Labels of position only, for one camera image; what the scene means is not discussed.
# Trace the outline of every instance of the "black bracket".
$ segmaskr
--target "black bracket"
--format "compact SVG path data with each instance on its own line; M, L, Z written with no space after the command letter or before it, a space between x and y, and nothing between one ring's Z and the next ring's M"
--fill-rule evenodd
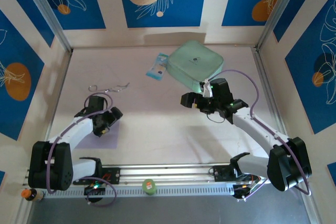
M118 167L103 167L102 168L102 179L106 180L107 182L110 182L113 185L118 185L120 180L120 168ZM92 180L89 179L80 179L78 181L74 181L73 184L78 185L90 185L92 183Z
M51 145L42 141L33 145L28 175L28 184L31 188L46 188L46 160ZM57 144L52 154L55 162L50 168L50 187L55 190L66 190L71 185L73 177L70 145Z
M295 137L289 139L287 144L298 159L305 176L307 178L311 176L312 171L304 141L299 137ZM275 145L271 149L267 165L267 176L279 191L286 191L303 181L293 157L290 156L283 145Z
M248 107L248 104L241 99L233 99L229 85L224 78L212 80L210 82L213 97L205 98L201 94L190 92L181 97L181 105L193 108L194 104L205 114L213 114L216 111L219 115L233 124L233 114L239 109Z
M89 98L89 104L78 112L75 117L89 115L93 112L101 111L104 109L104 104L107 101L104 97L91 96ZM123 114L117 107L113 107L110 111L105 111L103 114L92 115L90 118L93 122L93 133L101 137L103 134L110 130L110 127L119 120Z
M246 155L249 155L249 154L250 154L249 152L243 152L243 153L240 153L237 156L234 156L233 158L230 159L230 166L232 168L236 169L237 176L240 176L241 174L243 174L241 172L241 170L239 169L238 160L240 160L242 157L244 157Z
M228 182L236 180L236 175L230 165L215 165L212 168L215 182Z
M98 187L95 188L92 185L87 186L84 188L84 195L89 195L89 196L95 196L95 195L105 195L105 188L104 187ZM88 200L92 203L96 203L101 201L103 198L90 198L88 197Z

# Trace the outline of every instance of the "metal hook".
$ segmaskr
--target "metal hook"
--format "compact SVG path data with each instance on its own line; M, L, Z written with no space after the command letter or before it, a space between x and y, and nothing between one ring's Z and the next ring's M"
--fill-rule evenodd
M89 91L90 92L104 92L104 93L107 93L107 92L119 92L119 91L121 91L121 90L123 90L123 89L126 89L127 87L128 87L128 85L129 85L130 83L127 83L126 85L124 85L124 86L120 86L120 85L117 85L117 86L115 86L115 87L113 87L113 88L109 88L109 89L100 89L100 90L98 90L98 86L97 85L91 85L91 86L89 86Z

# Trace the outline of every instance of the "metal extrusion bar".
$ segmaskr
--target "metal extrusion bar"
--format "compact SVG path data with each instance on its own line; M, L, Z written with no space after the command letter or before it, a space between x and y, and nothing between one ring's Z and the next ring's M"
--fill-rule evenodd
M147 197L141 186L114 186L118 198L123 197ZM82 187L70 187L66 191L57 191L55 194L49 194L43 190L45 198L84 198ZM176 185L176 186L157 186L156 193L151 197L167 196L209 196L209 195L233 195L234 189L232 184L221 185ZM110 198L114 197L114 191L106 188L104 193L92 195L90 198Z
M282 134L288 135L286 127L285 127L285 123L282 120L279 109L277 107L276 100L275 100L275 97L273 95L271 85L268 81L266 70L265 70L262 58L260 56L260 53L257 52L255 49L252 49L252 53L253 53L254 60L255 60L255 63L256 63L256 67L257 67L257 70L258 70L258 73L259 73L259 77L261 79L261 85L262 85L262 88L264 89L264 92L265 92L265 95L266 95L266 101L267 101L268 107L270 109L270 112L271 112L272 116L274 117L274 119L276 121L276 125L278 127L279 132L281 132Z
M65 83L65 79L66 79L66 76L67 76L67 73L68 73L68 69L69 69L69 66L70 66L70 61L71 61L71 56L72 56L72 52L71 53L68 53L68 59L67 59L67 64L65 66L65 68L63 68L63 72L62 72L62 83L59 87L59 94L57 95L57 100L56 100L56 104L55 104L55 107L53 109L53 116L50 120L50 123L48 125L48 129L47 129L47 132L46 132L46 136L44 138L44 141L47 141L50 137L50 132L51 132L51 127L52 127L52 124L53 124L53 121L55 119L55 115L56 115L56 110L57 110L57 106L58 106L58 103L59 103L59 99L61 97L61 94L62 94L62 89L63 89L63 86L64 86L64 83Z
M45 19L45 21L49 25L52 32L59 39L59 42L64 47L65 51L71 53L70 43L69 43L68 39L66 38L65 34L63 33L63 29L62 29L56 15L55 15L55 13L51 9L48 1L47 0L33 0L33 1L35 2L36 6L39 9L39 11L41 12L41 14L43 15L43 18Z
M266 21L265 28L262 31L262 34L258 40L258 43L256 45L257 51L259 51L266 39L268 38L268 35L274 30L276 24L278 23L280 17L282 16L284 10L286 9L288 3L290 0L278 0L273 8L273 11L271 12L268 20Z
M158 186L232 186L249 184L250 182L215 182L209 170L213 166L228 164L184 164L184 165L105 165L103 168L120 168L119 184L116 187L139 187L145 179L152 179ZM28 172L23 186L28 186Z

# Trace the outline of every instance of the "orange circle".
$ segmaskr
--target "orange circle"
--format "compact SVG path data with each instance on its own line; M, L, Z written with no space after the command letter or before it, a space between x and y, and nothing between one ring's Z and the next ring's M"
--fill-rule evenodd
M71 10L69 8L69 6L67 5L64 5L64 4L60 4L58 7L57 7L58 11L64 15L68 15Z
M13 74L24 76L21 78L23 82L10 80L5 82L7 93L16 101L24 101L27 99L30 93L31 78L27 67L21 63L9 64L6 70L12 72Z
M21 192L21 197L23 197L25 199L29 198L31 195L32 195L32 191L30 191L29 189L24 189Z
M267 21L277 0L261 0L252 10L252 18L258 22Z
M321 74L320 72L316 72L313 75L313 80L312 81L313 81L313 84L316 87L320 87L323 84L323 74Z

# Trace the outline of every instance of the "orange bottle cap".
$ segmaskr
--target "orange bottle cap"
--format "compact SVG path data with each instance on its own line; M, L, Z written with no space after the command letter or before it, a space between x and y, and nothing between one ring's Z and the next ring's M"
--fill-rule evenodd
M32 195L32 192L29 190L29 189L24 189L22 192L21 192L21 197L23 198L29 198L30 196Z

